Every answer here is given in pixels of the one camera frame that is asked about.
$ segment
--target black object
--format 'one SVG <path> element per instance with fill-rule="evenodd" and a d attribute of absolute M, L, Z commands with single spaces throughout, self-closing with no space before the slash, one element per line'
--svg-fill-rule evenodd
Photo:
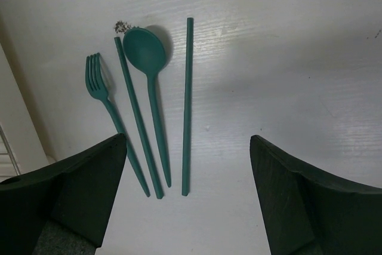
<path fill-rule="evenodd" d="M 382 254 L 382 189 L 343 179 L 251 138 L 272 255 Z"/>
<path fill-rule="evenodd" d="M 43 229 L 59 230 L 57 224 L 100 247 L 126 152 L 126 138 L 118 134 L 0 183 L 0 254 L 32 254 Z"/>

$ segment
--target fork head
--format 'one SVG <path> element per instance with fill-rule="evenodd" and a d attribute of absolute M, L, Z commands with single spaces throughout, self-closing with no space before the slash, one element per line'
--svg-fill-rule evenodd
<path fill-rule="evenodd" d="M 86 58 L 85 83 L 89 94 L 97 100 L 107 100 L 109 92 L 102 80 L 100 53 Z"/>

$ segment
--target white wooden surface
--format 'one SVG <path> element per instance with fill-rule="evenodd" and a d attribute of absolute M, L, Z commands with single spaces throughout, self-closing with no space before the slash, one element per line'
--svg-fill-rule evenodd
<path fill-rule="evenodd" d="M 85 57 L 99 51 L 147 179 L 112 27 L 157 24 L 172 36 L 173 58 L 159 82 L 173 187 L 161 201 L 147 199 L 127 164 L 98 255 L 270 254 L 249 161 L 253 134 L 382 187 L 382 0 L 0 0 L 0 10 L 49 153 L 62 159 L 115 133 L 85 88 Z M 188 16 L 195 18 L 193 153 L 184 198 Z M 130 68 L 159 163 L 146 80 Z"/>
<path fill-rule="evenodd" d="M 8 140 L 20 171 L 27 173 L 48 164 L 20 90 L 0 45 L 0 125 Z M 5 147 L 0 139 L 0 153 Z M 0 155 L 0 180 L 15 176 L 8 155 Z"/>

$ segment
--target green chopstick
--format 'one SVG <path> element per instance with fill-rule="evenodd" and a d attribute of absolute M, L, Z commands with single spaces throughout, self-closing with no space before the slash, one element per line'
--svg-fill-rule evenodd
<path fill-rule="evenodd" d="M 186 87 L 184 90 L 183 162 L 182 162 L 182 174 L 181 174 L 181 194 L 183 196 L 188 196 L 188 194 L 190 193 L 192 57 L 193 57 L 193 18 L 187 18 Z"/>

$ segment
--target fork tine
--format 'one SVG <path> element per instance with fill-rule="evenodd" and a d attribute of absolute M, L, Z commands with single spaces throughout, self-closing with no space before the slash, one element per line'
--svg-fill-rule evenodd
<path fill-rule="evenodd" d="M 94 88 L 96 89 L 96 90 L 99 90 L 100 89 L 100 86 L 99 86 L 99 84 L 98 84 L 98 82 L 97 82 L 97 74 L 96 74 L 96 66 L 97 66 L 97 64 L 96 64 L 96 61 L 97 61 L 97 55 L 95 55 L 95 54 L 93 54 L 92 56 L 92 61 L 91 61 L 91 68 L 92 68 L 92 76 L 93 76 L 93 84 L 94 84 Z"/>
<path fill-rule="evenodd" d="M 93 88 L 90 84 L 90 57 L 86 57 L 86 68 L 85 68 L 85 84 L 86 84 L 86 88 L 88 89 L 88 92 L 91 93 Z"/>
<path fill-rule="evenodd" d="M 102 74 L 101 74 L 100 53 L 97 53 L 95 55 L 95 59 L 96 59 L 96 62 L 95 62 L 95 78 L 97 80 L 98 86 L 105 90 L 106 86 L 103 82 Z"/>

